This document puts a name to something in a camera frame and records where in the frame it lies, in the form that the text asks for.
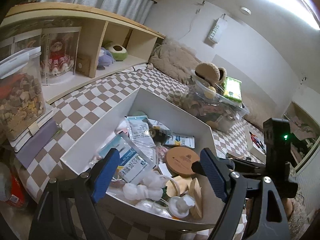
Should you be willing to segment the white blue sachet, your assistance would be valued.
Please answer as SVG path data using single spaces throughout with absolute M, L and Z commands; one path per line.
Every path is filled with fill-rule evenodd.
M 149 120 L 146 115 L 126 116 L 125 121 L 130 139 L 139 145 L 155 146 L 149 131 Z

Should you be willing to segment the white fluffy plush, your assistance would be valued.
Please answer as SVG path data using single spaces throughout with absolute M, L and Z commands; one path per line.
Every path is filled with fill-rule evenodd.
M 150 171 L 138 185 L 126 183 L 123 186 L 124 197 L 128 200 L 159 201 L 163 196 L 163 188 L 166 187 L 169 180 L 171 180 L 169 176 L 159 174 L 157 171 Z

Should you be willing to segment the clear plastic storage bin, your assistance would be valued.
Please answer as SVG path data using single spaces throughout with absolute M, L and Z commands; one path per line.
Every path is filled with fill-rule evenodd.
M 212 129 L 224 133 L 249 114 L 249 109 L 243 103 L 220 95 L 198 77 L 194 70 L 182 95 L 181 107 Z

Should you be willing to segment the white storage box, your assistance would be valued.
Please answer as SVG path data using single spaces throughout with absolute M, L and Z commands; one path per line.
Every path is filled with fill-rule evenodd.
M 114 132 L 124 116 L 137 111 L 142 111 L 148 118 L 159 121 L 174 133 L 194 136 L 194 151 L 197 154 L 204 148 L 209 148 L 213 154 L 216 153 L 212 130 L 207 124 L 152 92 L 139 88 L 104 114 L 60 158 L 65 178 L 72 179 L 83 172 L 98 148 Z M 200 220 L 193 219 L 192 216 L 185 220 L 176 220 L 151 214 L 109 193 L 99 201 L 98 207 L 152 228 L 180 232 L 210 229 L 218 220 L 223 202 L 215 196 L 207 177 L 198 174 L 197 179 L 202 192 Z

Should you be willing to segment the wooden stand piece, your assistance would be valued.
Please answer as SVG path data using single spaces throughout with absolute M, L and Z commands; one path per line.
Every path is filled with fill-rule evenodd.
M 199 181 L 194 178 L 189 186 L 189 195 L 194 199 L 195 205 L 190 209 L 194 219 L 202 219 L 202 193 Z

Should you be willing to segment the beige fluffy blanket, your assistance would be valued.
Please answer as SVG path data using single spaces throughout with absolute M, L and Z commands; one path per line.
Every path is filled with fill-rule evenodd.
M 191 70 L 195 70 L 196 66 L 202 62 L 195 54 L 195 50 L 185 44 L 166 37 L 162 44 L 154 47 L 149 62 L 167 76 L 187 84 L 191 77 Z

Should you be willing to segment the round cork coaster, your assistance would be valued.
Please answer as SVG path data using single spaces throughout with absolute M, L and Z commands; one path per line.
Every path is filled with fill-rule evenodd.
M 186 147 L 173 147 L 165 155 L 167 167 L 182 177 L 190 177 L 195 174 L 192 164 L 200 160 L 199 155 Z

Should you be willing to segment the green wet wipes pack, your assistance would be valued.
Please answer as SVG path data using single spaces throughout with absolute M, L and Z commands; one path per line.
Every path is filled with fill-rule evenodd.
M 223 82 L 223 96 L 229 100 L 242 103 L 241 81 L 232 77 L 226 77 Z

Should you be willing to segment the white wall hanging bag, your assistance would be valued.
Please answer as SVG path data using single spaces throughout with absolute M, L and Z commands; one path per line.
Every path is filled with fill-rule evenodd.
M 214 26 L 210 30 L 207 39 L 214 43 L 217 44 L 219 40 L 221 39 L 221 36 L 223 32 L 226 30 L 228 27 L 228 22 L 226 19 L 226 14 L 222 14 L 214 23 Z

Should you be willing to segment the clear snack container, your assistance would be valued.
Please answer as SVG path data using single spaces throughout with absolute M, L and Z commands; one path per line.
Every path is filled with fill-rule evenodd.
M 45 111 L 40 73 L 41 48 L 26 48 L 1 61 L 1 129 L 17 139 Z

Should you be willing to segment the blue white mask packet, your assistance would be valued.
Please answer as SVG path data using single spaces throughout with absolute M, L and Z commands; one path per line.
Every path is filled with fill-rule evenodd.
M 126 183 L 139 184 L 155 164 L 124 133 L 120 132 L 102 149 L 99 155 L 105 157 L 115 148 L 120 155 L 118 174 Z

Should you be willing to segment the white tray with toys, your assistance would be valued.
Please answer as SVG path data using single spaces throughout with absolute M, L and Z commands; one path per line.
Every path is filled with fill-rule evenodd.
M 266 163 L 266 145 L 263 137 L 248 125 L 244 128 L 248 152 L 261 162 Z

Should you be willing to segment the doll in red dress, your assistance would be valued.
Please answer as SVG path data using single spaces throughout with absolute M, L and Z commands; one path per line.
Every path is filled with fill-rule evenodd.
M 71 81 L 75 74 L 81 27 L 42 30 L 40 72 L 44 86 Z

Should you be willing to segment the green avocado plush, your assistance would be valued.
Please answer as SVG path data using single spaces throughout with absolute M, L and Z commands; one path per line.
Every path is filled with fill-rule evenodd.
M 107 41 L 103 44 L 103 47 L 111 53 L 116 61 L 124 61 L 127 59 L 127 50 L 123 46 L 115 42 Z

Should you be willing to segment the wooden bed shelf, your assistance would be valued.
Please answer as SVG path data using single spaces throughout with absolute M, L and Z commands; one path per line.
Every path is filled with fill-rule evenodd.
M 82 29 L 78 52 L 90 58 L 88 75 L 76 74 L 68 82 L 44 86 L 43 95 L 48 103 L 53 103 L 93 81 L 148 62 L 155 43 L 165 38 L 161 33 L 123 16 L 94 7 L 62 2 L 30 3 L 12 7 L 1 22 L 1 27 L 45 17 L 80 19 Z M 123 45 L 128 57 L 106 70 L 97 70 L 99 51 L 106 41 Z

